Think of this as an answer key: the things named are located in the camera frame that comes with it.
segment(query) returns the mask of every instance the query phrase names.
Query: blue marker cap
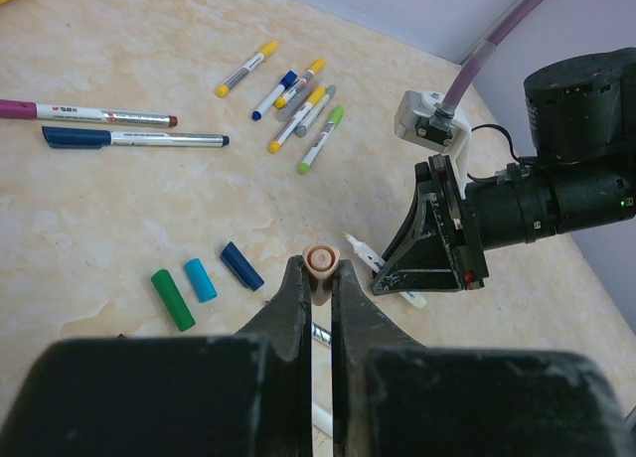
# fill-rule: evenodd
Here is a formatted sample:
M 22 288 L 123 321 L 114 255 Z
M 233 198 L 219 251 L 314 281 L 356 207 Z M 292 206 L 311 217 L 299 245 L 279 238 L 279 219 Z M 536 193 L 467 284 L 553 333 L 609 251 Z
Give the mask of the blue marker cap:
M 294 84 L 297 78 L 298 78 L 298 75 L 296 74 L 296 72 L 294 70 L 289 70 L 287 72 L 287 75 L 282 77 L 280 84 L 285 86 L 285 89 L 288 89 L 290 86 Z
M 42 126 L 42 133 L 54 149 L 101 149 L 110 144 L 110 132 L 100 129 Z
M 195 258 L 190 260 L 188 263 L 183 265 L 183 269 L 188 275 L 188 279 L 190 283 L 192 283 L 192 287 L 197 294 L 197 298 L 201 303 L 205 303 L 206 301 L 210 301 L 213 298 L 217 297 L 217 290 L 215 289 L 215 285 L 210 281 L 210 277 L 208 276 L 208 272 L 203 267 L 203 263 L 199 258 Z
M 256 291 L 265 283 L 232 242 L 228 243 L 221 252 L 221 261 L 245 288 Z

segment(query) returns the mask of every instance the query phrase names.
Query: beige table surface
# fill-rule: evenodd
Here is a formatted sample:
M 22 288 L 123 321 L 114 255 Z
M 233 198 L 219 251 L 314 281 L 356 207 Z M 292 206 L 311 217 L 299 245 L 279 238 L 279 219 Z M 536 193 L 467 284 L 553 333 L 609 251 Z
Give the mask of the beige table surface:
M 271 38 L 278 52 L 217 98 L 218 83 Z M 410 204 L 413 164 L 429 154 L 394 137 L 399 100 L 406 89 L 445 90 L 457 71 L 293 0 L 14 0 L 0 6 L 0 52 L 0 97 L 168 112 L 178 131 L 232 139 L 223 150 L 64 151 L 45 144 L 39 121 L 0 120 L 0 416 L 55 340 L 178 335 L 148 280 L 159 268 L 172 271 L 197 320 L 187 335 L 227 334 L 262 307 L 305 245 L 331 243 L 351 257 L 345 229 L 382 252 Z M 279 124 L 249 114 L 280 75 L 319 56 L 347 111 L 300 177 L 310 138 L 272 156 Z M 463 105 L 473 124 L 492 120 L 474 90 Z M 509 162 L 496 134 L 480 133 L 473 151 L 475 174 Z M 265 279 L 257 292 L 218 260 L 229 240 Z M 219 290 L 211 304 L 197 303 L 181 270 L 193 257 Z M 636 337 L 568 236 L 487 258 L 484 290 L 431 293 L 422 310 L 395 295 L 374 301 L 429 346 L 581 352 L 601 365 L 625 410 L 636 404 Z M 322 325 L 327 308 L 314 312 Z M 327 407 L 328 363 L 316 344 L 314 397 Z M 318 444 L 327 452 L 324 436 Z

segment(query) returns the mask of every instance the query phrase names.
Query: black cable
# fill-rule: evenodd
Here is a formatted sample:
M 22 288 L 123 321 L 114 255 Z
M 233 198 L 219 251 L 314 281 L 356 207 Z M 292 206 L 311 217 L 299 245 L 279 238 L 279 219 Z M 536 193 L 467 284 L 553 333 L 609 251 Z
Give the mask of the black cable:
M 506 138 L 506 140 L 508 141 L 508 147 L 510 147 L 510 155 L 513 157 L 515 161 L 517 161 L 517 163 L 523 164 L 523 161 L 517 156 L 517 154 L 515 154 L 515 148 L 513 147 L 513 138 L 510 135 L 510 132 L 508 132 L 508 129 L 506 129 L 504 126 L 500 126 L 499 124 L 482 124 L 480 126 L 473 127 L 471 129 L 471 132 L 475 132 L 478 129 L 484 129 L 484 128 L 495 129 L 496 131 L 501 132 Z M 496 184 L 497 183 L 496 176 L 482 178 L 482 177 L 474 177 L 468 174 L 468 179 L 470 179 L 473 182 L 477 182 L 479 184 Z

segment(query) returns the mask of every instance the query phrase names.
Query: wall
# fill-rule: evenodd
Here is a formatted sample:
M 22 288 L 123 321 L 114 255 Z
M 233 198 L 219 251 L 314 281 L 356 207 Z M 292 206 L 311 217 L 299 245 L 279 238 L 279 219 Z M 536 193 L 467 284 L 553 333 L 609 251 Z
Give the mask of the wall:
M 636 47 L 634 12 L 634 0 L 546 0 L 502 43 L 475 85 L 495 117 L 513 134 L 519 152 L 535 153 L 524 99 L 526 76 L 569 57 Z M 636 331 L 632 281 L 636 224 L 631 221 L 593 228 L 573 236 Z
M 301 0 L 457 62 L 516 0 Z

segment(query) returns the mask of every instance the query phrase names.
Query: green marker cap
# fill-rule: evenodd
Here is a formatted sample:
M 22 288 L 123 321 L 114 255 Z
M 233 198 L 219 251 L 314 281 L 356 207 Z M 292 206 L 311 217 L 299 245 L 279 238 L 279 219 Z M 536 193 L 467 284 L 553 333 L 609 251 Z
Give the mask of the green marker cap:
M 329 116 L 329 121 L 333 121 L 334 127 L 340 123 L 343 114 L 345 113 L 345 106 L 342 104 L 338 104 L 334 107 L 334 110 L 331 111 L 331 116 Z
M 161 301 L 168 308 L 168 313 L 175 320 L 179 331 L 186 331 L 195 326 L 195 319 L 192 317 L 186 302 L 183 301 L 183 297 L 168 270 L 159 270 L 152 275 L 150 281 L 155 285 Z

